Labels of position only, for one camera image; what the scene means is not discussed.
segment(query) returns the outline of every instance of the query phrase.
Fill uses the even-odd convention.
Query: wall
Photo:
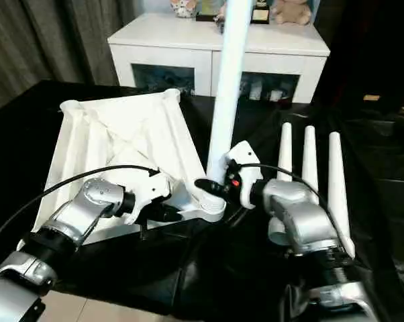
[[[171,12],[169,0],[133,0],[135,16],[144,12]]]

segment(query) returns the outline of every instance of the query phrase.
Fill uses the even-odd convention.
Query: black fabric
[[[59,103],[135,93],[40,83],[0,110],[0,224],[44,186],[62,119]],[[182,97],[181,109],[205,165],[213,99]],[[404,321],[404,118],[361,114],[345,119],[316,106],[281,109],[240,101],[234,143],[248,140],[262,162],[276,164],[284,121],[293,124],[297,174],[304,127],[316,127],[319,185],[325,196],[327,137],[332,130],[342,133],[358,271],[381,321]],[[134,234],[84,246],[56,290],[185,319],[319,321],[304,292],[305,267],[268,242],[266,215],[232,215],[234,211],[228,207],[230,226],[196,219],[149,231],[144,240]],[[35,216],[36,207],[7,230],[0,259]]]

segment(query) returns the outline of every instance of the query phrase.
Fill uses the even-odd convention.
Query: teddy bear
[[[306,25],[311,20],[307,0],[276,0],[271,13],[277,23],[295,22]]]

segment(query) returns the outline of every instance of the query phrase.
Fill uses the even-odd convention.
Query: stuffed toy
[[[307,0],[276,0],[271,13],[277,23],[294,22],[306,25],[311,20]]]
[[[226,2],[224,3],[224,5],[221,6],[218,15],[214,17],[214,21],[217,22],[218,20],[221,19],[224,20],[225,16],[226,16]]]
[[[197,0],[170,0],[176,16],[180,18],[192,18],[196,12]]]

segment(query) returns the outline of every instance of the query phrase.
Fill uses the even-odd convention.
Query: figurine
[[[266,0],[257,0],[256,7],[261,7],[261,8],[268,7],[268,3],[266,2]]]
[[[196,12],[197,0],[170,0],[177,17],[192,18]]]

